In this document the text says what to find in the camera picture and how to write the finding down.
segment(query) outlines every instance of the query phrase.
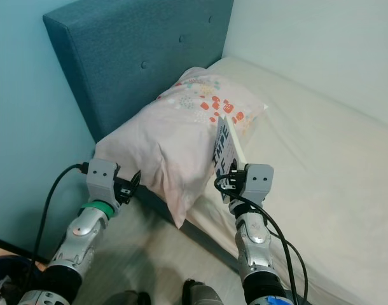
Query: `blue upholstered headboard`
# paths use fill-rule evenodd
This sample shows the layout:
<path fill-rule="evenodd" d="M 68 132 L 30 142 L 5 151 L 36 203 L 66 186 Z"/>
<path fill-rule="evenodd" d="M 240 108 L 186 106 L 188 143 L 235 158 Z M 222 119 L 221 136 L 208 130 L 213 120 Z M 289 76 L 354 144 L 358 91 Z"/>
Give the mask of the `blue upholstered headboard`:
<path fill-rule="evenodd" d="M 96 141 L 221 58 L 233 0 L 79 0 L 43 17 Z"/>

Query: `mattress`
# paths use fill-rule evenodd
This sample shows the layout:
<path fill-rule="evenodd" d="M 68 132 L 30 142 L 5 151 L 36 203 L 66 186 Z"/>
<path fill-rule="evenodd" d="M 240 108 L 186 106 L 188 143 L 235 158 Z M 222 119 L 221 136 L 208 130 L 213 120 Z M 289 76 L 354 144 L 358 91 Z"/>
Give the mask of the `mattress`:
<path fill-rule="evenodd" d="M 388 303 L 388 126 L 273 72 L 223 58 L 209 68 L 268 99 L 249 163 L 275 168 L 265 210 L 301 253 L 312 304 Z M 209 181 L 187 219 L 237 255 L 235 219 Z M 281 244 L 275 268 L 289 285 Z M 292 255 L 298 293 L 303 273 Z"/>

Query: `book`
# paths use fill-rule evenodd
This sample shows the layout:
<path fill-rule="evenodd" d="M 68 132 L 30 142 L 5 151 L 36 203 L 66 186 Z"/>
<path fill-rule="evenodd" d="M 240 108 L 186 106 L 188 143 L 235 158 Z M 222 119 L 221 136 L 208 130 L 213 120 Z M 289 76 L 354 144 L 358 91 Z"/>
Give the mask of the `book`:
<path fill-rule="evenodd" d="M 226 116 L 218 118 L 212 161 L 217 177 L 229 173 L 230 170 L 243 170 L 247 164 L 233 121 Z M 224 203 L 229 203 L 229 197 L 221 195 Z"/>

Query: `gray floor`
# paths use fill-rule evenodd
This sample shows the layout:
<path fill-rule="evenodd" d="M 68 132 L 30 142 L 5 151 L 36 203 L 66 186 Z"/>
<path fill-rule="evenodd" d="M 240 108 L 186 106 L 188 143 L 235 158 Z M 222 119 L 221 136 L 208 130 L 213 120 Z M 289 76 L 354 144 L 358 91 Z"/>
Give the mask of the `gray floor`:
<path fill-rule="evenodd" d="M 179 305 L 187 278 L 204 281 L 225 305 L 245 304 L 237 274 L 134 200 L 112 219 L 75 305 L 102 305 L 124 290 L 147 291 L 152 304 Z"/>

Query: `pillow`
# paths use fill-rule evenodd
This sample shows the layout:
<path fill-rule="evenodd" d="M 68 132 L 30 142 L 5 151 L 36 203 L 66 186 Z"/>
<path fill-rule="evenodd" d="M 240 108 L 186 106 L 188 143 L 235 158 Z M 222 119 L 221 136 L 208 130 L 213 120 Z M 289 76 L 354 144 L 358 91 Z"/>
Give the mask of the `pillow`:
<path fill-rule="evenodd" d="M 263 102 L 243 86 L 192 68 L 102 139 L 95 157 L 117 162 L 123 179 L 130 180 L 141 170 L 141 184 L 166 202 L 181 227 L 213 173 L 218 116 L 229 116 L 239 135 L 245 136 L 263 109 Z"/>

